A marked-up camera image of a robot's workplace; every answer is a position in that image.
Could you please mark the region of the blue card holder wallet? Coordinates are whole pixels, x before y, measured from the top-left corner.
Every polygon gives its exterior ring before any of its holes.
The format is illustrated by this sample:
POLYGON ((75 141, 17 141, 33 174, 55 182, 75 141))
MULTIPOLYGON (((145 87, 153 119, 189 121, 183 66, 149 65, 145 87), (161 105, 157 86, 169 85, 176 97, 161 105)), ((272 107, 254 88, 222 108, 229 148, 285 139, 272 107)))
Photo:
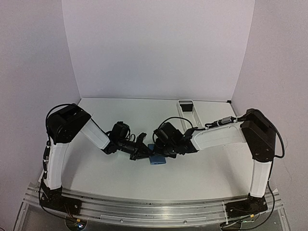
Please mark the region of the blue card holder wallet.
POLYGON ((166 164, 166 158, 164 156, 153 154, 149 156, 149 161, 151 165, 163 165, 166 164))

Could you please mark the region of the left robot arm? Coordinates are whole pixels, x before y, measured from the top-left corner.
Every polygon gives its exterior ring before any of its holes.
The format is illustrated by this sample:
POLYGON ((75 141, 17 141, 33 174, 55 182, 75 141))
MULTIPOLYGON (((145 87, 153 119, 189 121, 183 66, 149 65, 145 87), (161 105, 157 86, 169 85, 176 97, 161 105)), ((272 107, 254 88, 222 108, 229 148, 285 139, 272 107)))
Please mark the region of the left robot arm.
POLYGON ((82 133, 105 154, 121 151, 129 154, 130 160, 152 156, 153 151, 144 144, 146 133, 131 139, 130 128, 119 121, 111 131, 103 131, 92 116, 75 103, 53 107, 46 116, 48 141, 43 157, 43 181, 50 190, 62 187, 64 157, 69 143, 82 133))

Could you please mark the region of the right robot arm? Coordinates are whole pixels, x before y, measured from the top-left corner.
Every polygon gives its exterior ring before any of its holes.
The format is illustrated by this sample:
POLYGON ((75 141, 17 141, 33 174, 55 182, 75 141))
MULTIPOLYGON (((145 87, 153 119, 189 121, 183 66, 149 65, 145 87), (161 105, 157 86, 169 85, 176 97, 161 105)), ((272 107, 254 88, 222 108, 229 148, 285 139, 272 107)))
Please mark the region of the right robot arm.
POLYGON ((167 119, 153 133, 154 153, 175 158, 210 148, 244 146, 253 160, 249 195, 261 198, 271 177, 274 159, 285 157, 285 144, 276 126, 258 109, 240 117, 229 116, 203 127, 181 132, 167 119))

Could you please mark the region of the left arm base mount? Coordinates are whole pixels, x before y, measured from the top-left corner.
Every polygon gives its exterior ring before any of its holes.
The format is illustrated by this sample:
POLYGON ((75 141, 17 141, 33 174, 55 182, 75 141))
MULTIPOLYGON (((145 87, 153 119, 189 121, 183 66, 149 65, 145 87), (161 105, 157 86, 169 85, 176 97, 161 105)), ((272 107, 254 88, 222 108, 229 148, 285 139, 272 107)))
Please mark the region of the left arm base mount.
POLYGON ((79 199, 66 197, 62 195, 62 186, 58 189, 51 190, 46 186, 44 181, 40 184, 42 196, 39 204, 43 208, 51 210, 66 212, 71 215, 78 215, 80 213, 82 202, 79 199))

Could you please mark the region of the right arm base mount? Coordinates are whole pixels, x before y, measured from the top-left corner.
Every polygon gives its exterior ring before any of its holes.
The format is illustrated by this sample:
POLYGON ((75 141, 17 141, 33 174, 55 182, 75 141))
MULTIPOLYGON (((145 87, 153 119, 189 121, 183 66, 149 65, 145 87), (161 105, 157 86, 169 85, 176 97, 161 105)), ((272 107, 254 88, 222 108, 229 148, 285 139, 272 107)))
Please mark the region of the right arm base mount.
POLYGON ((265 199, 265 190, 266 188, 260 191, 260 194, 250 192, 243 200, 226 203, 225 210, 228 218, 250 217, 251 215, 267 211, 268 205, 265 199))

